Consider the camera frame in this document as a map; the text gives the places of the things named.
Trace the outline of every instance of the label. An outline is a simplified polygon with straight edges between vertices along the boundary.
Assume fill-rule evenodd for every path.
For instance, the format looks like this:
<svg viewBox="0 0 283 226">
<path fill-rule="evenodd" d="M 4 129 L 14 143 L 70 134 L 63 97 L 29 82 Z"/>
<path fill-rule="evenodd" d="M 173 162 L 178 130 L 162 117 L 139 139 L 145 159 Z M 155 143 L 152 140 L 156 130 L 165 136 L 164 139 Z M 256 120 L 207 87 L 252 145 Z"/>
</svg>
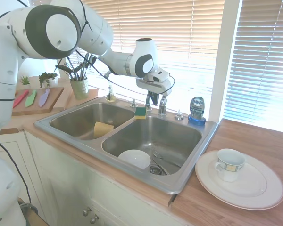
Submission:
<svg viewBox="0 0 283 226">
<path fill-rule="evenodd" d="M 193 103 L 194 103 L 197 107 L 203 105 L 203 101 L 202 101 L 201 99 L 199 99 L 199 98 L 193 99 Z"/>
<path fill-rule="evenodd" d="M 192 99 L 190 111 L 193 118 L 202 119 L 204 114 L 204 100 L 202 97 L 195 97 Z"/>
</svg>

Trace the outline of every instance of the sink drain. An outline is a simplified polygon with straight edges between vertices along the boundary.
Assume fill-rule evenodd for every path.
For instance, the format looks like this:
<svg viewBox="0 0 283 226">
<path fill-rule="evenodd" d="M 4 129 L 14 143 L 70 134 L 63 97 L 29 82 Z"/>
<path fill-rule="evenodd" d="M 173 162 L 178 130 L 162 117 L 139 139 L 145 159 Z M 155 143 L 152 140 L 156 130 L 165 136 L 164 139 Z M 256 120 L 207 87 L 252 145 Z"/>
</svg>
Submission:
<svg viewBox="0 0 283 226">
<path fill-rule="evenodd" d="M 155 175 L 162 175 L 162 170 L 159 166 L 150 166 L 150 173 Z"/>
</svg>

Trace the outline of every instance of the window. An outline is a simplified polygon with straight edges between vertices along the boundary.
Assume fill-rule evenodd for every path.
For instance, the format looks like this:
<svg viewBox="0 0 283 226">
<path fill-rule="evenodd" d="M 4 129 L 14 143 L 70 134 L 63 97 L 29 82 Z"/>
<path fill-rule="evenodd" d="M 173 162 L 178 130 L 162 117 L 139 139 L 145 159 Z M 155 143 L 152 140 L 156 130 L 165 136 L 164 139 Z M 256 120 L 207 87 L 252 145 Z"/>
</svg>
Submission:
<svg viewBox="0 0 283 226">
<path fill-rule="evenodd" d="M 28 0 L 30 6 L 50 4 L 51 0 Z"/>
<path fill-rule="evenodd" d="M 283 0 L 243 0 L 224 117 L 283 131 Z"/>
<path fill-rule="evenodd" d="M 112 49 L 132 53 L 135 41 L 142 37 L 154 39 L 158 47 L 159 64 L 176 79 L 167 107 L 189 113 L 195 96 L 205 99 L 208 116 L 214 78 L 224 0 L 83 0 L 113 27 Z M 82 59 L 73 54 L 71 61 Z M 101 62 L 96 68 L 105 73 Z M 111 75 L 110 79 L 134 91 L 146 94 L 136 86 L 135 79 Z M 108 82 L 90 70 L 89 84 L 102 89 Z M 138 95 L 113 86 L 123 96 L 145 101 Z"/>
</svg>

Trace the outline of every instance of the white mug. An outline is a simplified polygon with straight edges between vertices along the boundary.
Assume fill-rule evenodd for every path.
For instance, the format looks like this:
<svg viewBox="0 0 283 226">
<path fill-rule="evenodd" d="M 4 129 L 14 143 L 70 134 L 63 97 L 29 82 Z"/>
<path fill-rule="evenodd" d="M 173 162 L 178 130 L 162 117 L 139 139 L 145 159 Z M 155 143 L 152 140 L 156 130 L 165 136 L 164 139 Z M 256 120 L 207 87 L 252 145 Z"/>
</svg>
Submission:
<svg viewBox="0 0 283 226">
<path fill-rule="evenodd" d="M 226 148 L 219 150 L 217 156 L 218 162 L 215 163 L 215 169 L 218 171 L 218 176 L 227 182 L 237 180 L 239 171 L 246 162 L 244 154 Z"/>
</svg>

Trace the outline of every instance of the white bowl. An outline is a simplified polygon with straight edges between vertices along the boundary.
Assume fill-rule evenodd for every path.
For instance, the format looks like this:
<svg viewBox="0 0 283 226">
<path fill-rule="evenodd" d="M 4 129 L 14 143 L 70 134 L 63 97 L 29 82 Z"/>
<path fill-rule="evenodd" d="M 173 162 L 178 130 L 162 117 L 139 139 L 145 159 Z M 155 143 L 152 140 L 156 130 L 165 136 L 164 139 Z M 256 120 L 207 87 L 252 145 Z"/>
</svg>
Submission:
<svg viewBox="0 0 283 226">
<path fill-rule="evenodd" d="M 119 159 L 124 160 L 141 169 L 147 168 L 151 163 L 150 156 L 141 150 L 128 150 L 119 155 Z"/>
</svg>

